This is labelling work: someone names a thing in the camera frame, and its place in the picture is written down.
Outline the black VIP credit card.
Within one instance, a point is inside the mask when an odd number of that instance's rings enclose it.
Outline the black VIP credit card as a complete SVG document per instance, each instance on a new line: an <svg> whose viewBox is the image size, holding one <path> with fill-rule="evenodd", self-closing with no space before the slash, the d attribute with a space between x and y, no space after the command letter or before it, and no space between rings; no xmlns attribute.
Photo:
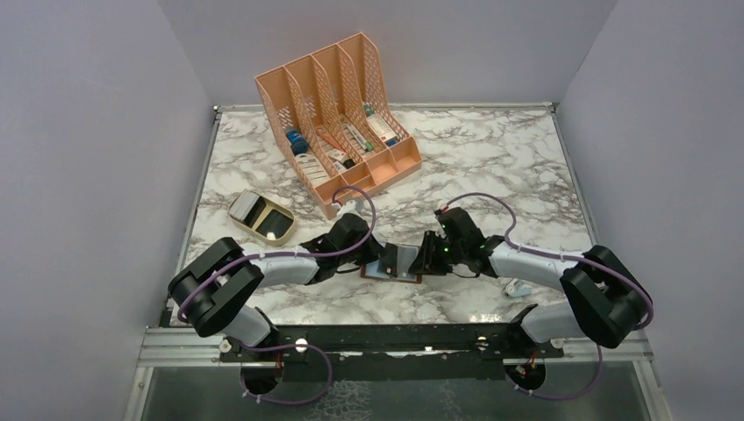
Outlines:
<svg viewBox="0 0 744 421"><path fill-rule="evenodd" d="M378 261L378 269L386 275L396 275L398 265L399 247L392 243L386 243L383 253Z"/></svg>

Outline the brown leather card holder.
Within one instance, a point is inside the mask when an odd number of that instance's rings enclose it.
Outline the brown leather card holder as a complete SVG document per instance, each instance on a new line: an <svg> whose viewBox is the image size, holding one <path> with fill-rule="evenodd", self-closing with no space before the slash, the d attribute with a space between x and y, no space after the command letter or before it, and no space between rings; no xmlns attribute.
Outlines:
<svg viewBox="0 0 744 421"><path fill-rule="evenodd" d="M380 257L362 267L360 277L377 281L420 284L423 276L409 271L418 253L417 246L383 243Z"/></svg>

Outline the stack of credit cards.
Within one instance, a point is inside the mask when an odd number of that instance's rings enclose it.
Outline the stack of credit cards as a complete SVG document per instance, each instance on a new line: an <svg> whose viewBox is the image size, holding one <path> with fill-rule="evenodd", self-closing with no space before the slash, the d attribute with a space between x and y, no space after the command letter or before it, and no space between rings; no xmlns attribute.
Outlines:
<svg viewBox="0 0 744 421"><path fill-rule="evenodd" d="M266 199L252 190L243 190L228 207L228 215L239 223L252 227L266 209Z"/></svg>

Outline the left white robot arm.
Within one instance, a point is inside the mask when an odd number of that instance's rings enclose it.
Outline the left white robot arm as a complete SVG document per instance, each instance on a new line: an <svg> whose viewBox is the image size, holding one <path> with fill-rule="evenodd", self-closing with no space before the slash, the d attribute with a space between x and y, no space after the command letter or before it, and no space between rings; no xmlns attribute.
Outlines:
<svg viewBox="0 0 744 421"><path fill-rule="evenodd" d="M317 284L346 264L378 260L383 250L367 222L353 213L292 250L246 253L235 239L224 237L171 280L168 295L199 336L224 334L242 342L253 359L265 360L275 351L275 327L262 310L247 306L257 289Z"/></svg>

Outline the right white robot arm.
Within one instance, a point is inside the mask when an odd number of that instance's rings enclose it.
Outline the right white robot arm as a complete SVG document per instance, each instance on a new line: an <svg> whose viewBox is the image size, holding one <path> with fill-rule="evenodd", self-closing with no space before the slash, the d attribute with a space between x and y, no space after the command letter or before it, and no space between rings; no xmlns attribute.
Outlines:
<svg viewBox="0 0 744 421"><path fill-rule="evenodd" d="M519 357L552 339L585 337L616 348L650 314L646 291L604 246L584 253L511 246L504 236L484 236L460 207L435 215L443 233L425 232L408 273L446 275L465 265L476 276L527 281L565 295L563 302L536 306L517 317L518 326L505 337Z"/></svg>

